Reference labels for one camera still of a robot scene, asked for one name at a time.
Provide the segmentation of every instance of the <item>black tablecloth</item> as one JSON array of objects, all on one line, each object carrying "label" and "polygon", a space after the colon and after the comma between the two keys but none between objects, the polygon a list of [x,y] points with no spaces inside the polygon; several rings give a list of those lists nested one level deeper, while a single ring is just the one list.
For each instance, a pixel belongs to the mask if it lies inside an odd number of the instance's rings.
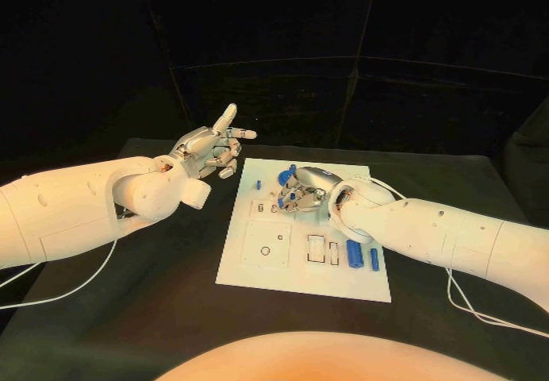
[{"label": "black tablecloth", "polygon": [[[154,157],[173,143],[129,139],[119,156]],[[409,198],[524,221],[482,156],[243,146],[240,165],[245,157],[369,165],[373,177]],[[444,269],[387,250],[390,304],[216,285],[239,179],[240,172],[226,180],[210,175],[203,209],[181,205],[170,218],[119,240],[106,267],[76,294],[18,309],[0,337],[4,379],[151,379],[222,344],[295,330],[389,338],[507,378],[549,377],[549,340],[456,310]],[[108,249],[49,263],[26,300],[78,286]],[[481,312],[549,331],[546,312],[521,295],[469,275],[456,274],[456,280]]]}]

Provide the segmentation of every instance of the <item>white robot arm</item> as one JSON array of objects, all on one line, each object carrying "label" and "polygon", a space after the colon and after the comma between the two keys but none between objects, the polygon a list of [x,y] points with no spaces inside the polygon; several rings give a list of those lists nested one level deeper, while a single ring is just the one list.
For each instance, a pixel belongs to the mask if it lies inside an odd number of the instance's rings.
[{"label": "white robot arm", "polygon": [[395,201],[371,179],[341,181],[309,167],[295,170],[279,199],[286,211],[311,210],[327,201],[330,225],[353,241],[376,240],[405,256],[501,284],[549,311],[547,230],[435,202]]},{"label": "white robot arm", "polygon": [[[229,129],[230,104],[212,128],[187,133],[168,155],[131,157],[46,171],[0,187],[0,267],[86,252],[163,220],[180,202],[201,209],[210,186],[199,179],[236,171],[240,145],[256,133]],[[115,204],[134,215],[121,218]]]}]

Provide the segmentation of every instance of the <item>wire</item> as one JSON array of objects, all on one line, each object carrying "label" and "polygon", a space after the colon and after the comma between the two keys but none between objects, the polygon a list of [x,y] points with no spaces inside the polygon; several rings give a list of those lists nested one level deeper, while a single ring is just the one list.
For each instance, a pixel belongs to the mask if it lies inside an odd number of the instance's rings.
[{"label": "wire", "polygon": [[[36,300],[34,302],[27,302],[27,303],[20,303],[20,304],[11,304],[8,306],[0,306],[0,310],[5,310],[7,308],[16,308],[16,307],[26,307],[26,306],[34,306],[36,304],[43,304],[43,303],[47,303],[47,302],[54,302],[56,300],[59,300],[60,298],[65,298],[65,296],[69,296],[70,294],[73,294],[92,280],[93,278],[96,277],[96,274],[99,273],[99,271],[102,270],[102,268],[105,267],[105,264],[108,262],[108,259],[111,258],[111,255],[112,255],[112,251],[114,251],[114,248],[116,247],[116,242],[118,240],[114,241],[112,243],[112,247],[111,247],[111,251],[108,252],[108,255],[106,255],[106,258],[105,258],[105,261],[102,262],[102,265],[101,267],[96,269],[93,275],[89,277],[89,279],[72,290],[69,291],[66,294],[62,294],[59,296],[56,296],[54,298],[50,298],[50,299],[43,299],[43,300]],[[8,282],[11,282],[11,280],[14,278],[17,278],[20,275],[23,275],[24,272],[27,272],[29,270],[31,269],[31,267],[29,267],[20,274],[17,274],[10,280]]]},{"label": "wire", "polygon": [[[402,198],[406,198],[395,190],[395,188],[392,188],[392,186],[384,184],[380,180],[374,179],[373,177],[370,177],[370,180],[374,183],[377,183],[383,188],[386,188],[389,191],[395,192],[395,194],[397,194]],[[449,268],[445,267],[445,270],[446,270],[446,273],[448,273],[446,296],[448,296],[448,301],[454,305],[455,308],[458,308],[459,310],[462,310],[465,312],[469,312],[478,318],[478,320],[482,321],[485,324],[498,325],[500,327],[505,327],[505,328],[520,329],[521,331],[524,331],[527,333],[531,333],[534,335],[539,335],[541,337],[547,337],[549,338],[549,333],[544,333],[541,331],[536,331],[531,328],[523,327],[521,325],[516,325],[516,324],[510,323],[508,321],[504,321],[504,320],[498,319],[497,317],[492,317],[492,316],[490,316],[487,314],[482,314],[482,313],[477,312],[474,310],[472,306],[471,306],[471,303],[468,302],[467,296],[465,296],[465,294],[464,294],[464,292],[461,290],[461,287],[458,285],[458,281],[452,277],[452,263],[451,263]],[[454,286],[455,286],[455,288],[456,288],[456,290],[459,292],[462,300],[465,301],[465,304],[467,304],[468,308],[459,306],[454,302],[454,300],[452,300],[452,283],[454,283]]]},{"label": "wire", "polygon": [[16,276],[13,276],[3,284],[0,284],[0,288],[3,288],[8,283],[11,283],[23,274],[26,274],[39,264],[43,264],[43,262],[39,262],[37,264],[33,264],[30,267],[27,267]]}]

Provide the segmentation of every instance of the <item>blue component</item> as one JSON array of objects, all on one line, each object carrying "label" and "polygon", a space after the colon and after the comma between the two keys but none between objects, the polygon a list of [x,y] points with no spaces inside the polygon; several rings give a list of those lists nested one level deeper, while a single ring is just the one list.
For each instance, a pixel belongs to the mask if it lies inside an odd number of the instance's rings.
[{"label": "blue component", "polygon": [[282,171],[282,172],[278,174],[278,184],[279,184],[281,186],[284,186],[285,183],[288,182],[288,178],[289,178],[291,175],[294,174],[295,169],[297,169],[295,164],[292,164],[292,165],[289,166],[289,169],[286,169],[285,171]]},{"label": "blue component", "polygon": [[363,250],[360,249],[360,244],[351,240],[347,240],[347,259],[348,267],[363,267]]},{"label": "blue component", "polygon": [[380,270],[380,262],[377,261],[377,249],[371,248],[369,250],[369,256],[371,257],[371,269],[374,271]]}]

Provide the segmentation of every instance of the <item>fabric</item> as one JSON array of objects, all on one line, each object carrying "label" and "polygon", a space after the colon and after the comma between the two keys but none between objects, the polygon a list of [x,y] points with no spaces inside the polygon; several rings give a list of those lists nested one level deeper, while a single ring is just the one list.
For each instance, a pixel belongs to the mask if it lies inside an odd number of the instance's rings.
[{"label": "fabric", "polygon": [[[173,144],[129,139],[119,157],[154,157]],[[240,165],[245,157],[369,165],[373,177],[407,197],[524,222],[482,156],[243,146]],[[245,337],[318,330],[418,345],[510,379],[546,379],[549,341],[455,309],[444,269],[387,250],[390,304],[216,285],[239,174],[207,177],[212,193],[201,210],[180,206],[170,218],[119,240],[106,267],[76,294],[18,309],[0,336],[0,378],[151,379]],[[76,287],[108,249],[49,263],[26,301]],[[529,299],[471,275],[456,274],[456,280],[478,311],[549,332],[546,311]]]}]

